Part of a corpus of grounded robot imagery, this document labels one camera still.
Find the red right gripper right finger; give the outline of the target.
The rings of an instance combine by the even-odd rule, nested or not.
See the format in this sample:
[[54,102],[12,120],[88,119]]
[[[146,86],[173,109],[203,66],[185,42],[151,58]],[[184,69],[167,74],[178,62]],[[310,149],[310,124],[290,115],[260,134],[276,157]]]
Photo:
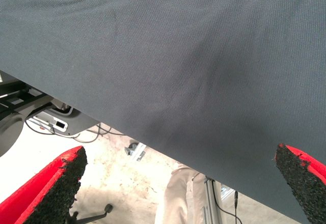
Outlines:
[[285,144],[277,146],[276,166],[310,223],[325,223],[325,164]]

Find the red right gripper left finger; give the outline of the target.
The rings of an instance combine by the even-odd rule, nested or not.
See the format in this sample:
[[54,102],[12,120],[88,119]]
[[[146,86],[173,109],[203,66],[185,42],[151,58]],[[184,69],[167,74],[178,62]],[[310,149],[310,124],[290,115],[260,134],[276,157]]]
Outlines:
[[60,154],[1,203],[1,223],[65,223],[86,165],[82,146]]

